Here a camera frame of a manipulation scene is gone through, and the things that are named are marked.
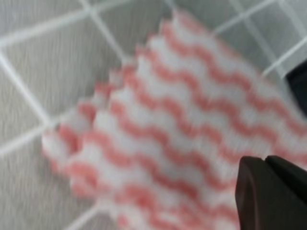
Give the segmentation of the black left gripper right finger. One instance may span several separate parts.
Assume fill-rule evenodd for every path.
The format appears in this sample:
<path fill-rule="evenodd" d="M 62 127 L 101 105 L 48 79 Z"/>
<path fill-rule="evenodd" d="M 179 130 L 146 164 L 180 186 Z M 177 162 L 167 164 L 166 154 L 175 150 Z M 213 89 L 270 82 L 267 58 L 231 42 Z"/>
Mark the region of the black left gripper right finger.
<path fill-rule="evenodd" d="M 278 156 L 268 156 L 265 162 L 283 183 L 307 204 L 307 172 Z"/>

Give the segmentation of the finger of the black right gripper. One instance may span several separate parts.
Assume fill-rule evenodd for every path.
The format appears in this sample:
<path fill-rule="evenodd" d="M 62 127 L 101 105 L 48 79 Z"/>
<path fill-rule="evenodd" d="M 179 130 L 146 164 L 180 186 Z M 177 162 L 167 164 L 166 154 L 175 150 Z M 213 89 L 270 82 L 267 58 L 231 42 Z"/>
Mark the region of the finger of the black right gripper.
<path fill-rule="evenodd" d="M 286 75 L 286 81 L 301 112 L 307 114 L 307 62 L 303 61 Z"/>

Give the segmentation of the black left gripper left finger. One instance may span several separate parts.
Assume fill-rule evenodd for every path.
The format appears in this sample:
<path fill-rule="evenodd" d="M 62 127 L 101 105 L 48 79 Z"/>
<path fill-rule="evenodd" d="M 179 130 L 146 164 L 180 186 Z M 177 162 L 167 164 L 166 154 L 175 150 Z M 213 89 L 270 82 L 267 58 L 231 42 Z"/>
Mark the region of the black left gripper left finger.
<path fill-rule="evenodd" d="M 235 198 L 242 230 L 307 228 L 307 205 L 261 158 L 240 159 Z"/>

